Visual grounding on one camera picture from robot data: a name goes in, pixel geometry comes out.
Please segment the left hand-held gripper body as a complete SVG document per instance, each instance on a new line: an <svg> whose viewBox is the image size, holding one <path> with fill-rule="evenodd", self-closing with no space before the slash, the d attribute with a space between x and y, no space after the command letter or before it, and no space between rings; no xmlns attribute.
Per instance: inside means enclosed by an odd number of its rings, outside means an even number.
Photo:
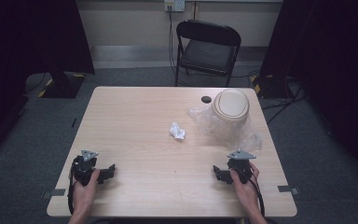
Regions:
<svg viewBox="0 0 358 224"><path fill-rule="evenodd" d="M83 186L87 186L90 182L98 155L98 152L82 149L81 154L77 155L72 162L71 174Z"/></svg>

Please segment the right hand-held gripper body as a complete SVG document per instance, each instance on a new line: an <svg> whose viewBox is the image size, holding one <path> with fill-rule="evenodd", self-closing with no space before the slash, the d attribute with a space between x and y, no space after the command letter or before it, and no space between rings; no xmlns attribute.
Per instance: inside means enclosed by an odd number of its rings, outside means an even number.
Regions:
<svg viewBox="0 0 358 224"><path fill-rule="evenodd" d="M251 171L250 160L255 159L255 155L239 149L228 153L227 157L228 168L235 170L239 175L241 183L246 184L253 174Z"/></svg>

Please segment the person's right hand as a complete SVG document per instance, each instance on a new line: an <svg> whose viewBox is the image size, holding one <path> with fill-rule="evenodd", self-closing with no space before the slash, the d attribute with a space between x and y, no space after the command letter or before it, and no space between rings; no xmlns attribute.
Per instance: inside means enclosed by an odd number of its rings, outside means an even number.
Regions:
<svg viewBox="0 0 358 224"><path fill-rule="evenodd" d="M258 193L256 187L254 186L254 183L256 183L256 180L258 178L259 171L251 162L250 167L251 171L253 172L253 175L252 178L246 184L241 183L239 175L235 170L230 171L236 195L247 215L259 212Z"/></svg>

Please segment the person's left hand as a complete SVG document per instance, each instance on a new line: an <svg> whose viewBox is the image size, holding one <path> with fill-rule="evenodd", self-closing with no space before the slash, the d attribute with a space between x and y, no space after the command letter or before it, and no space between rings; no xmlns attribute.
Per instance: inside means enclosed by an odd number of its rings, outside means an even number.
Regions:
<svg viewBox="0 0 358 224"><path fill-rule="evenodd" d="M88 214L93 206L95 199L95 192L97 186L97 179L100 175L100 170L95 169L91 174L90 181L87 186L83 186L75 178L73 178L74 184L74 197L73 207L76 215Z"/></svg>

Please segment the clear plastic bag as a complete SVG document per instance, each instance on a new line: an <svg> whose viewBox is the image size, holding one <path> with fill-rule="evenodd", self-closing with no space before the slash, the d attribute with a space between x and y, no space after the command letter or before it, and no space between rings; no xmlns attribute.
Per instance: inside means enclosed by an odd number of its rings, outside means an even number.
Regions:
<svg viewBox="0 0 358 224"><path fill-rule="evenodd" d="M201 133L229 150L252 152L262 146L262 136L249 118L249 106L208 105L189 110Z"/></svg>

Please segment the grey floor tape mark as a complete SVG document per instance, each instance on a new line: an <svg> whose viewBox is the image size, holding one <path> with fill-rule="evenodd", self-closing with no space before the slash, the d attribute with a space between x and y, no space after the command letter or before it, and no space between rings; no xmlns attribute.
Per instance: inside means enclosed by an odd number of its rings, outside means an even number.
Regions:
<svg viewBox="0 0 358 224"><path fill-rule="evenodd" d="M66 189L48 189L43 192L42 199L51 199L53 196L63 196Z"/></svg>
<svg viewBox="0 0 358 224"><path fill-rule="evenodd" d="M291 186L278 186L279 192L290 192L293 195L298 195L300 193L298 188L292 188Z"/></svg>

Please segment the crumpled white paper ball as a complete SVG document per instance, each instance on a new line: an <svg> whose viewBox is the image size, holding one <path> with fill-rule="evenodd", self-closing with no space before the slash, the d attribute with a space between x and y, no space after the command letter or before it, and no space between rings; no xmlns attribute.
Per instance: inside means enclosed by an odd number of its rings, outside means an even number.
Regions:
<svg viewBox="0 0 358 224"><path fill-rule="evenodd" d="M172 137L179 140L184 140L186 136L186 131L182 129L177 122L171 124L169 133Z"/></svg>

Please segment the beige lidded trash bin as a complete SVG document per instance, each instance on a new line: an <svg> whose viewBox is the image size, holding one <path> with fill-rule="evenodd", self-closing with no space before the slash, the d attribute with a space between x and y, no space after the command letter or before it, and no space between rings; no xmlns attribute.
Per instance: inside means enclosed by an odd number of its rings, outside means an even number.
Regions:
<svg viewBox="0 0 358 224"><path fill-rule="evenodd" d="M213 100L213 133L223 139L233 137L246 123L249 114L249 100L244 91L226 89Z"/></svg>

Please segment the black stand base striped tape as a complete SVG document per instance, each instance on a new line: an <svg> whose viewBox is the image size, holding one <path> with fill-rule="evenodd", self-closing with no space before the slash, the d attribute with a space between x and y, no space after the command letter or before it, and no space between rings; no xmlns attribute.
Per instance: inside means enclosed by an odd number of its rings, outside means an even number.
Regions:
<svg viewBox="0 0 358 224"><path fill-rule="evenodd" d="M263 99L291 99L294 97L285 79L274 76L253 76L251 82L256 95Z"/></svg>
<svg viewBox="0 0 358 224"><path fill-rule="evenodd" d="M41 98L75 99L85 80L84 75L66 74L63 71L52 72L51 80L38 94Z"/></svg>

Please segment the black folding chair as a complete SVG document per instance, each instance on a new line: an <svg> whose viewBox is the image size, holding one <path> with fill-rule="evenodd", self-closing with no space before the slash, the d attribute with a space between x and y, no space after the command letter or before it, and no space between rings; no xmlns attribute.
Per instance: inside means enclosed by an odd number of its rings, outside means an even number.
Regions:
<svg viewBox="0 0 358 224"><path fill-rule="evenodd" d="M240 51L241 36L227 25L187 20L176 26L178 38L175 86L179 68L226 77L226 86Z"/></svg>

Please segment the dark curtain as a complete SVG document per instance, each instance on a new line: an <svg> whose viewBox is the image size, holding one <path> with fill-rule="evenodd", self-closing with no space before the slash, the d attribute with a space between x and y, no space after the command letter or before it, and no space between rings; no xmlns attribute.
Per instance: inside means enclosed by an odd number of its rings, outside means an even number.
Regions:
<svg viewBox="0 0 358 224"><path fill-rule="evenodd" d="M0 0L0 143L27 102L27 78L92 74L76 0Z"/></svg>
<svg viewBox="0 0 358 224"><path fill-rule="evenodd" d="M358 161L358 0L283 0L261 74L302 81Z"/></svg>

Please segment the white wall outlet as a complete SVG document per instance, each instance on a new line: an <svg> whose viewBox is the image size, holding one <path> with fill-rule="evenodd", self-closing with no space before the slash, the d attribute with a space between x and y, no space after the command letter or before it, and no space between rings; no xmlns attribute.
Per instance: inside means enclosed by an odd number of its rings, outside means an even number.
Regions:
<svg viewBox="0 0 358 224"><path fill-rule="evenodd" d="M164 0L164 10L170 12L184 12L186 10L186 1Z"/></svg>

